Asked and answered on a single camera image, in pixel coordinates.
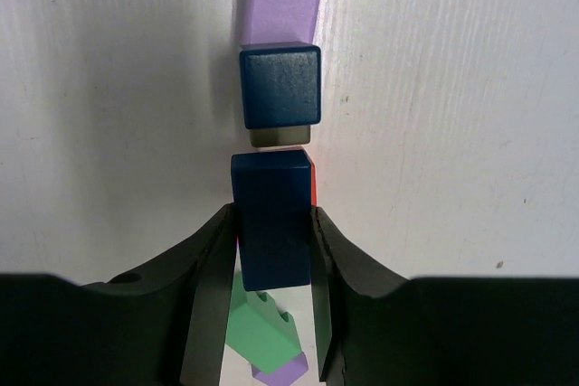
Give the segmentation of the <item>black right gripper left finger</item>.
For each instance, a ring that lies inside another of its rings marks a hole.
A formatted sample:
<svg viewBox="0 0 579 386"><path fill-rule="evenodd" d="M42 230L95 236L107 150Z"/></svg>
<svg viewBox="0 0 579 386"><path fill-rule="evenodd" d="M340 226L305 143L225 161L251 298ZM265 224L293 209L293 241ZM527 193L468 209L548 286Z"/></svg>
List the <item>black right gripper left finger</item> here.
<svg viewBox="0 0 579 386"><path fill-rule="evenodd" d="M235 265L235 213L107 282L1 277L4 385L216 385Z"/></svg>

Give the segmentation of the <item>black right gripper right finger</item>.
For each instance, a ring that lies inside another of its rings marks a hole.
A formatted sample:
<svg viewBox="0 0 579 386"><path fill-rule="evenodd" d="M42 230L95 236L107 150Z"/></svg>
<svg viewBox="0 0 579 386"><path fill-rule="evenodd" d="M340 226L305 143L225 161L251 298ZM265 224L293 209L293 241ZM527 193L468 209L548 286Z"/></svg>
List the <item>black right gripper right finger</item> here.
<svg viewBox="0 0 579 386"><path fill-rule="evenodd" d="M407 279L311 211L318 376L328 385L575 385L574 278Z"/></svg>

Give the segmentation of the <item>purple wood block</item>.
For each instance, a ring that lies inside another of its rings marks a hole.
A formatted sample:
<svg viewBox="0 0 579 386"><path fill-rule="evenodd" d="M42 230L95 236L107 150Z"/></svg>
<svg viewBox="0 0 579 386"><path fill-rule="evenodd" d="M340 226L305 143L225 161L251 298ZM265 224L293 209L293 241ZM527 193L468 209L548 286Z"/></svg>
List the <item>purple wood block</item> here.
<svg viewBox="0 0 579 386"><path fill-rule="evenodd" d="M241 46L303 42L312 44L320 0L243 0Z"/></svg>
<svg viewBox="0 0 579 386"><path fill-rule="evenodd" d="M252 377L268 386L290 386L308 371L306 354L301 352L275 372L265 373L252 366Z"/></svg>

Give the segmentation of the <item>green wood block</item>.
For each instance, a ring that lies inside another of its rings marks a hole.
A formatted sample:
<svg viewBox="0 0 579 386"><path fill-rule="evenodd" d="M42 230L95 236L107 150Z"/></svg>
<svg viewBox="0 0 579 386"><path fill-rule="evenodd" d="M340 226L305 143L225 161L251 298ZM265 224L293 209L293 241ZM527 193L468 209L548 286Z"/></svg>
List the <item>green wood block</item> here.
<svg viewBox="0 0 579 386"><path fill-rule="evenodd" d="M225 342L266 374L302 352L293 316L268 293L245 290L240 272L233 278Z"/></svg>

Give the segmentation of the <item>red wood block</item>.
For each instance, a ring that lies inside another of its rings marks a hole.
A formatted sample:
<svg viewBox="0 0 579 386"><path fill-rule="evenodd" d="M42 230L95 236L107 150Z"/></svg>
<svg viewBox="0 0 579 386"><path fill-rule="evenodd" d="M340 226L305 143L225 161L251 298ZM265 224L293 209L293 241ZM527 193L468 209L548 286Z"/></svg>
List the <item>red wood block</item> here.
<svg viewBox="0 0 579 386"><path fill-rule="evenodd" d="M318 188L317 188L317 171L316 171L316 166L314 164L314 161L312 160L311 156L307 153L307 151L305 149L304 153L306 154L306 157L308 158L308 161L310 163L310 193L311 193L311 204L313 206L318 206Z"/></svg>

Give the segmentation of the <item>dark blue long block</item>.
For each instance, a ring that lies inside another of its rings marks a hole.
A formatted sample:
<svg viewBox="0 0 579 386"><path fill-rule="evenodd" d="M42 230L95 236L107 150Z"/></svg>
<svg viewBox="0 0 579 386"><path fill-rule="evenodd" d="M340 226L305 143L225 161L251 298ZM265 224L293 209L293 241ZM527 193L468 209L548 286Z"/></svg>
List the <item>dark blue long block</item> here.
<svg viewBox="0 0 579 386"><path fill-rule="evenodd" d="M309 284L311 162L306 152L233 155L231 178L244 288Z"/></svg>

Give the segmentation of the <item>brown wood block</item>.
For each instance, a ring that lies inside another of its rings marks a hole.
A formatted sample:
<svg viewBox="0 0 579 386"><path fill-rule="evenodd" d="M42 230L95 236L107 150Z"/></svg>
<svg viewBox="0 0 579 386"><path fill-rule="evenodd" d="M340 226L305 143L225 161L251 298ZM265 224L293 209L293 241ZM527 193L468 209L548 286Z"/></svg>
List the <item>brown wood block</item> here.
<svg viewBox="0 0 579 386"><path fill-rule="evenodd" d="M311 126L272 127L249 130L250 141L257 149L297 148L310 142Z"/></svg>

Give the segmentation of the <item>blue cube block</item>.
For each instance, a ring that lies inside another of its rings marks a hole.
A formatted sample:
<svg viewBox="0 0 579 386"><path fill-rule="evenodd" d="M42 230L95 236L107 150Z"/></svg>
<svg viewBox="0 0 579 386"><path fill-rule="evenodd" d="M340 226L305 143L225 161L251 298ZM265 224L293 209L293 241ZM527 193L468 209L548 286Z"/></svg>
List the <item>blue cube block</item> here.
<svg viewBox="0 0 579 386"><path fill-rule="evenodd" d="M321 50L304 42L252 44L239 53L244 125L299 127L321 120Z"/></svg>

